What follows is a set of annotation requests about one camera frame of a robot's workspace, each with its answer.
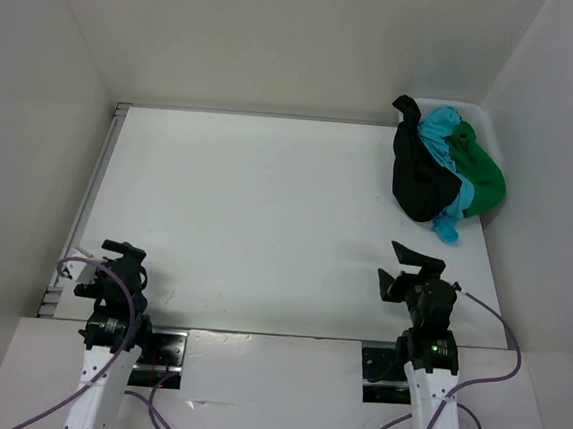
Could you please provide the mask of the black t-shirt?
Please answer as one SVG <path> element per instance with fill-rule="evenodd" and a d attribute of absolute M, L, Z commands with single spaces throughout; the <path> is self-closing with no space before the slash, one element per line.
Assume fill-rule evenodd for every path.
<path fill-rule="evenodd" d="M 410 219 L 429 222 L 451 205 L 462 183 L 421 141 L 418 129 L 422 114 L 416 101 L 405 94 L 392 106 L 402 114 L 393 139 L 392 193 Z"/>

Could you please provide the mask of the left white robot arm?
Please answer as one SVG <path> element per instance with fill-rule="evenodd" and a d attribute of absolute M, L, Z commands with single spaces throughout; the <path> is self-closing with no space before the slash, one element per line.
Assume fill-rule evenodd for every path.
<path fill-rule="evenodd" d="M 74 295 L 93 301 L 85 327 L 81 377 L 62 429 L 113 429 L 120 402 L 137 361 L 154 347 L 147 315 L 146 253 L 128 242 L 104 241 L 102 249 L 116 254 L 82 276 Z"/>

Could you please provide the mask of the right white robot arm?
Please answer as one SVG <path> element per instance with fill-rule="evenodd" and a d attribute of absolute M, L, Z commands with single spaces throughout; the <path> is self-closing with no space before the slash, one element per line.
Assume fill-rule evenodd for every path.
<path fill-rule="evenodd" d="M 412 429 L 460 429 L 458 402 L 452 390 L 459 383 L 459 355 L 450 329 L 457 289 L 442 279 L 444 261 L 391 243 L 398 262 L 416 267 L 392 276 L 380 269 L 379 293 L 387 303 L 403 303 L 411 327 L 397 339 L 393 369 L 407 379 Z"/>

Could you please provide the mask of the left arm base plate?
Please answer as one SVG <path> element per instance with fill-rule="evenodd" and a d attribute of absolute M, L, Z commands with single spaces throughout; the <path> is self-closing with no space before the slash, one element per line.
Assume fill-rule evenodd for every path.
<path fill-rule="evenodd" d="M 132 368 L 128 380 L 130 387 L 154 387 L 166 378 L 161 387 L 179 390 L 188 337 L 186 330 L 154 330 Z"/>

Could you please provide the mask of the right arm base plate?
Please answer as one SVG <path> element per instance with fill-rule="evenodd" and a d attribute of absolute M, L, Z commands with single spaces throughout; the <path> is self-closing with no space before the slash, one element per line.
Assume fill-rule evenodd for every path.
<path fill-rule="evenodd" d="M 363 345 L 362 397 L 370 404 L 411 404 L 403 364 L 394 347 Z"/>

